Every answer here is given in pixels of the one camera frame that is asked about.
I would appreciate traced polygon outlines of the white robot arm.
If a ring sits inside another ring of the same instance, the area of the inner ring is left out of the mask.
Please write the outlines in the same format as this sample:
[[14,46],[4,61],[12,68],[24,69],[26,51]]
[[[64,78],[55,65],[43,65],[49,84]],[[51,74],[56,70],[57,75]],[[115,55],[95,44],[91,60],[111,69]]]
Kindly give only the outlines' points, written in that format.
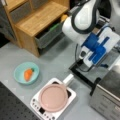
[[120,40],[120,0],[110,0],[110,22],[93,33],[99,20],[100,2],[101,0],[83,0],[62,26],[63,33],[80,45],[79,58],[88,67],[98,64]]

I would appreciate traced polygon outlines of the white and blue gripper body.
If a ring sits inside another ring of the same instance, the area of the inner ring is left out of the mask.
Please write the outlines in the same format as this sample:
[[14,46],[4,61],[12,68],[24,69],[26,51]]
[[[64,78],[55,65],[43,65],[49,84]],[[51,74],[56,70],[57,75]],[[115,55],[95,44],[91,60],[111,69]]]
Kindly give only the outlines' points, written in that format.
[[97,65],[118,43],[120,36],[110,26],[102,27],[97,33],[91,33],[81,45],[79,57],[88,67]]

